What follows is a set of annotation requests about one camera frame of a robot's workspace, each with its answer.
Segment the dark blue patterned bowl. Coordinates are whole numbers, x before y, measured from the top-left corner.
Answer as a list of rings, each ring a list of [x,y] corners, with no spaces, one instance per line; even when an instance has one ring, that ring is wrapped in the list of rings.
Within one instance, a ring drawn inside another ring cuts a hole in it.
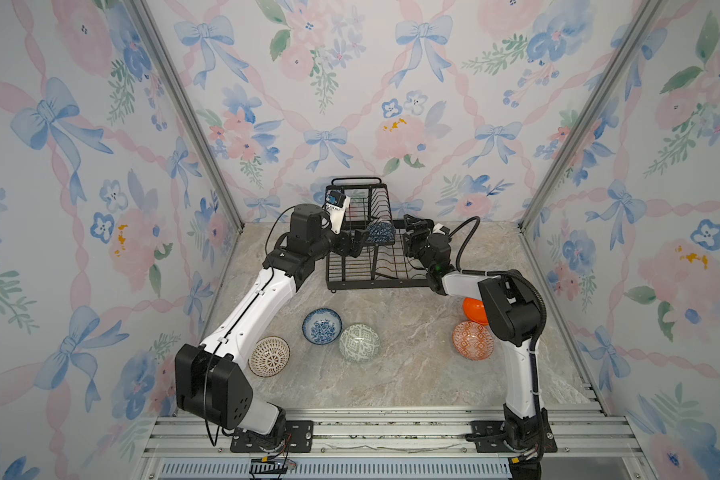
[[[366,228],[365,243],[374,246],[393,245],[395,236],[396,228],[391,221],[374,221]]]

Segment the black wire dish rack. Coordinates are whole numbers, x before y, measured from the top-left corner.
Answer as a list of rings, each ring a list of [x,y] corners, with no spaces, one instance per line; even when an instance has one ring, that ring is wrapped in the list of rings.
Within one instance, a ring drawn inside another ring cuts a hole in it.
[[[387,185],[379,177],[334,178],[325,193],[342,193],[350,200],[342,231],[349,235],[351,252],[326,258],[331,292],[428,286],[418,255],[435,229],[433,220],[409,214],[395,219]]]

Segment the brown white patterned bowl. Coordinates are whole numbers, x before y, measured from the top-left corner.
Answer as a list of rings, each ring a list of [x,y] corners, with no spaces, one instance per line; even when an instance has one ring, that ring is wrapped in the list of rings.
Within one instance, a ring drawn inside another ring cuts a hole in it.
[[[290,346],[281,337],[261,339],[248,361],[249,370],[257,377],[270,378],[281,373],[290,360]]]

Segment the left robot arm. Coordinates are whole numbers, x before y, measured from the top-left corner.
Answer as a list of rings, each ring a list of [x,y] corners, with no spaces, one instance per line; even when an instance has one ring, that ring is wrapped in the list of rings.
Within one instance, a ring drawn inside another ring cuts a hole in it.
[[[186,344],[174,359],[179,409],[207,426],[252,435],[263,450],[283,447],[285,411],[256,398],[244,370],[262,334],[330,253],[355,255],[363,246],[342,223],[351,200],[331,191],[323,205],[289,209],[290,226],[266,253],[252,287],[227,319],[199,345]]]

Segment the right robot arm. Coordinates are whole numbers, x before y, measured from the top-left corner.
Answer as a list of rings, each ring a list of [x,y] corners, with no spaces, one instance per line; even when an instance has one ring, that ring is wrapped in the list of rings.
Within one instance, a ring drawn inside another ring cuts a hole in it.
[[[537,351],[547,309],[539,291],[517,270],[463,269],[461,251],[451,259],[453,232],[448,228],[412,215],[405,215],[403,223],[404,254],[421,264],[429,288],[483,303],[492,335],[502,343],[507,377],[504,430],[498,437],[513,451],[541,458],[547,436]]]

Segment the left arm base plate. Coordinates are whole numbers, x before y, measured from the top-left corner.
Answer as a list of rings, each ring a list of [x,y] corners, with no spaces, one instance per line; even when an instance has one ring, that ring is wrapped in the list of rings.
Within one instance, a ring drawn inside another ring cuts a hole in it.
[[[314,426],[310,420],[286,420],[277,424],[273,433],[268,435],[236,429],[231,437],[230,451],[251,454],[309,453]]]

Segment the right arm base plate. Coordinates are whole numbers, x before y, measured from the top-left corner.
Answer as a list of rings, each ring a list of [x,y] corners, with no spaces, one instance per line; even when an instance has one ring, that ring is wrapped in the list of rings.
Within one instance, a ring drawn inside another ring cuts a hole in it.
[[[465,439],[475,444],[478,453],[521,454],[531,450],[515,449],[509,445],[503,420],[475,420],[470,422],[470,428],[471,431],[465,435]],[[557,453],[556,437],[547,420],[544,421],[544,433],[544,454]]]

